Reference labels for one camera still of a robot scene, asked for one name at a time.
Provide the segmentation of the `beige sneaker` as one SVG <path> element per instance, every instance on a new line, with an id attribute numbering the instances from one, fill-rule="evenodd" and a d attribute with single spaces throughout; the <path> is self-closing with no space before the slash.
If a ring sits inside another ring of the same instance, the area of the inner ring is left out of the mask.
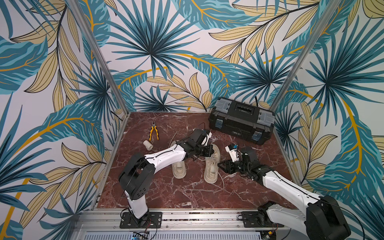
<path id="1" fill-rule="evenodd" d="M 218 146 L 213 144 L 213 150 L 214 153 L 205 159 L 206 168 L 204 172 L 204 179 L 209 184 L 214 184 L 218 180 L 218 163 L 221 161 L 221 153 Z"/>
<path id="2" fill-rule="evenodd" d="M 187 168 L 185 164 L 185 157 L 180 162 L 172 164 L 173 175 L 176 179 L 183 179 L 187 174 Z"/>

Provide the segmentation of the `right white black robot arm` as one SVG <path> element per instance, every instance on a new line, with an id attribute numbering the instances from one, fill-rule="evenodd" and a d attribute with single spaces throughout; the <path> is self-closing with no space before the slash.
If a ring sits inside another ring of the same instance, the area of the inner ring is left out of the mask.
<path id="1" fill-rule="evenodd" d="M 302 233 L 311 240 L 345 240 L 351 229 L 337 201 L 331 196 L 321 197 L 293 182 L 258 160 L 256 151 L 237 145 L 226 146 L 230 160 L 220 162 L 219 168 L 227 174 L 239 173 L 274 191 L 295 206 L 288 209 L 269 201 L 256 212 L 242 212 L 246 228 L 285 226 Z"/>

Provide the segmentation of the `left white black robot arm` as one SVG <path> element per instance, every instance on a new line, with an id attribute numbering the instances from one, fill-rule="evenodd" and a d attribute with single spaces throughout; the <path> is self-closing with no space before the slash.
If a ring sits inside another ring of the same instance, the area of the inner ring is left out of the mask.
<path id="1" fill-rule="evenodd" d="M 149 209 L 145 195 L 155 174 L 188 158 L 211 157 L 215 152 L 213 145 L 209 144 L 211 136 L 209 130 L 195 129 L 165 150 L 148 155 L 136 153 L 131 157 L 118 180 L 128 199 L 130 214 L 138 223 L 148 218 Z"/>

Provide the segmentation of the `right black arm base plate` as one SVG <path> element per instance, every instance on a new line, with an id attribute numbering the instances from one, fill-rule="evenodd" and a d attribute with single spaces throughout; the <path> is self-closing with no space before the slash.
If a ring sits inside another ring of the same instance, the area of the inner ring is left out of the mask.
<path id="1" fill-rule="evenodd" d="M 284 225 L 271 222 L 263 212 L 241 212 L 237 220 L 243 222 L 245 228 L 280 228 Z"/>

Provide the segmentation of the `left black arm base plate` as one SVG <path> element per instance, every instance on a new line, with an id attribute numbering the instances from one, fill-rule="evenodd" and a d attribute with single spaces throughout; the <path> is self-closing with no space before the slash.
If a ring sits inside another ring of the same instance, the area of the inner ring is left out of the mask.
<path id="1" fill-rule="evenodd" d="M 120 229 L 158 229 L 162 225 L 162 218 L 162 212 L 148 212 L 140 219 L 130 212 L 124 212 L 121 215 Z"/>

